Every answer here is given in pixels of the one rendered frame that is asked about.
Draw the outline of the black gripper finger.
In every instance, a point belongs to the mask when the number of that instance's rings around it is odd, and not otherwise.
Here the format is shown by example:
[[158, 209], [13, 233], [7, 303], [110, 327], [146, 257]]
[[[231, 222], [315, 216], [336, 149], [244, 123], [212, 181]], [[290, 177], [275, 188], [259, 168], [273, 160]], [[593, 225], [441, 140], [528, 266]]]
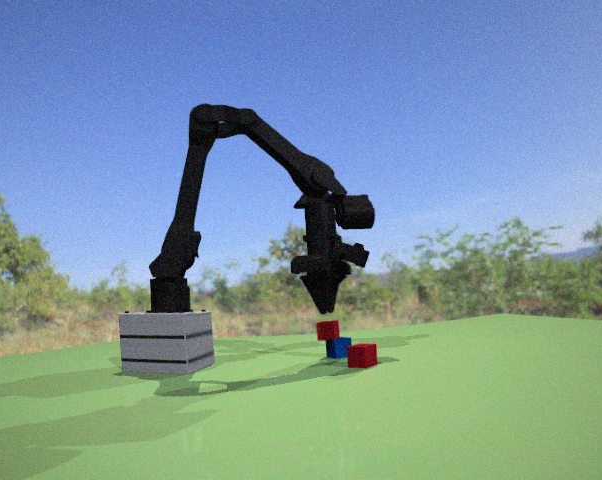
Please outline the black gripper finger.
[[346, 278], [347, 278], [347, 276], [335, 276], [334, 279], [329, 284], [328, 309], [327, 309], [328, 313], [333, 313], [339, 285]]
[[320, 314], [327, 314], [329, 284], [335, 276], [336, 274], [300, 276]]

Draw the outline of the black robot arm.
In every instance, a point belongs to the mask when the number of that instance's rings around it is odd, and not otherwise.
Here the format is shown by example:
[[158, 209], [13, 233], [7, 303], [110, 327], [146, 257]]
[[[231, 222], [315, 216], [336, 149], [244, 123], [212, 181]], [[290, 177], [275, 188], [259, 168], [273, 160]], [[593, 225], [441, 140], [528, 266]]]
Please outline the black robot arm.
[[[189, 114], [188, 131], [188, 152], [173, 221], [160, 254], [149, 265], [152, 277], [156, 278], [150, 279], [151, 310], [147, 313], [193, 312], [190, 287], [183, 277], [196, 256], [199, 257], [202, 237], [200, 231], [195, 231], [195, 218], [206, 157], [216, 138], [246, 135], [286, 169], [303, 193], [294, 208], [305, 210], [306, 230], [336, 228], [336, 223], [342, 229], [373, 227], [375, 208], [368, 194], [346, 196], [347, 191], [329, 165], [293, 146], [257, 116], [255, 110], [201, 104]], [[365, 268], [369, 253], [362, 244], [343, 243], [342, 236], [337, 235], [332, 262], [341, 259]]]

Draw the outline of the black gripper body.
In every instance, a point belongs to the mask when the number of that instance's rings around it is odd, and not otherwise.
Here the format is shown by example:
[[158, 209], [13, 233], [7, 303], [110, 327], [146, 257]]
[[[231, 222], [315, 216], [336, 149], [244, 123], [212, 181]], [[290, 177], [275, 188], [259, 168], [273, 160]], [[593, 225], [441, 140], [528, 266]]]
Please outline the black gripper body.
[[306, 230], [303, 241], [307, 242], [308, 255], [295, 256], [291, 261], [291, 273], [307, 272], [309, 275], [336, 274], [351, 275], [351, 265], [346, 261], [332, 262], [334, 241], [337, 230], [333, 227], [319, 227]]

